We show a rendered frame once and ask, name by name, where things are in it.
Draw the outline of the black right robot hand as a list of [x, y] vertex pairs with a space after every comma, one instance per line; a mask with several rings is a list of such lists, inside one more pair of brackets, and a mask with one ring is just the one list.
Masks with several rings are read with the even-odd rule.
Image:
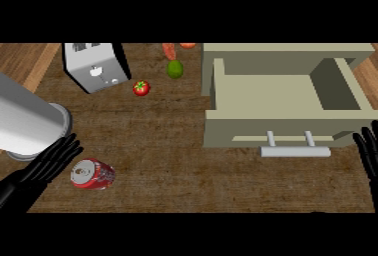
[[373, 203], [378, 213], [378, 120], [371, 122], [371, 127], [364, 127], [361, 132], [354, 134], [354, 140], [370, 179]]

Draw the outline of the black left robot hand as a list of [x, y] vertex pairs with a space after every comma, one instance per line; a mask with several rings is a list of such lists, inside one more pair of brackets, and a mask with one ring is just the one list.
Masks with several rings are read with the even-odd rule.
[[77, 134], [63, 137], [21, 170], [0, 181], [0, 214], [29, 212], [48, 185], [83, 152]]

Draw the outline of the red soda can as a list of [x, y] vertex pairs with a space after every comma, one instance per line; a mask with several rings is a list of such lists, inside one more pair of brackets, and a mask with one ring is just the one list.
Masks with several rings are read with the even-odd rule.
[[82, 189], [104, 190], [114, 180], [114, 168], [95, 158], [83, 159], [72, 170], [72, 183]]

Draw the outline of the olive open drawer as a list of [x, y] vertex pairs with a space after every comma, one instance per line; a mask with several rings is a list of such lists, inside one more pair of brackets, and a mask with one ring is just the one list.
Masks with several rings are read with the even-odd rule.
[[327, 58], [308, 74], [228, 75], [215, 60], [216, 110], [370, 111], [370, 101], [345, 58]]

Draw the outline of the olive drawer front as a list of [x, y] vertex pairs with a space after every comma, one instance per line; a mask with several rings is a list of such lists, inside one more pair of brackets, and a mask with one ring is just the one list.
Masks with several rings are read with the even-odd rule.
[[305, 146], [311, 131], [320, 146], [354, 144], [352, 134], [378, 120], [378, 110], [320, 110], [315, 112], [206, 111], [204, 146], [252, 148], [268, 146], [269, 131], [277, 145]]

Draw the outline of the large silver cylinder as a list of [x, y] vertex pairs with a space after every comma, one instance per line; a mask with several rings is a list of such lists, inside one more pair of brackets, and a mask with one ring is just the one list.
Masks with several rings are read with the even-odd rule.
[[0, 150], [30, 162], [54, 142], [70, 135], [73, 116], [0, 73]]

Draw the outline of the silver toaster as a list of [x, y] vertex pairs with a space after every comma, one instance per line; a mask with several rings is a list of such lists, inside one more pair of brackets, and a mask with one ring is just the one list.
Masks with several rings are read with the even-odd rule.
[[88, 94], [132, 79], [120, 43], [64, 43], [63, 61], [67, 75]]

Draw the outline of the olive cabinet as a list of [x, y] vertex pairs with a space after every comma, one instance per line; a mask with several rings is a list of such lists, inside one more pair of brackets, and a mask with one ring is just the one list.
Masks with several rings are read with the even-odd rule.
[[370, 43], [204, 43], [202, 94], [210, 95], [216, 59], [228, 75], [306, 75], [326, 58], [346, 59], [355, 69], [374, 51]]

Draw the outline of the red tomato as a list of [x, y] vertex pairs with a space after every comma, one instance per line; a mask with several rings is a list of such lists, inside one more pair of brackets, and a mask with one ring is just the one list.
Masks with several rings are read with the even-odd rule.
[[147, 96], [151, 91], [151, 84], [147, 80], [140, 80], [134, 85], [134, 93], [138, 96]]

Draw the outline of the green avocado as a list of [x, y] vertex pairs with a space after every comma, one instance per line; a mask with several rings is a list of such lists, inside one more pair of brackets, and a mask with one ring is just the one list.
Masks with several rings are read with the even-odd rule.
[[172, 60], [166, 67], [168, 75], [172, 79], [179, 79], [184, 75], [184, 64], [179, 60]]

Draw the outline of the orange carrot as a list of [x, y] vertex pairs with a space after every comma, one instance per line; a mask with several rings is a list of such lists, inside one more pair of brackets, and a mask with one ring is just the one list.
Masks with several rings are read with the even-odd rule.
[[163, 51], [169, 60], [176, 59], [176, 48], [173, 43], [163, 44]]

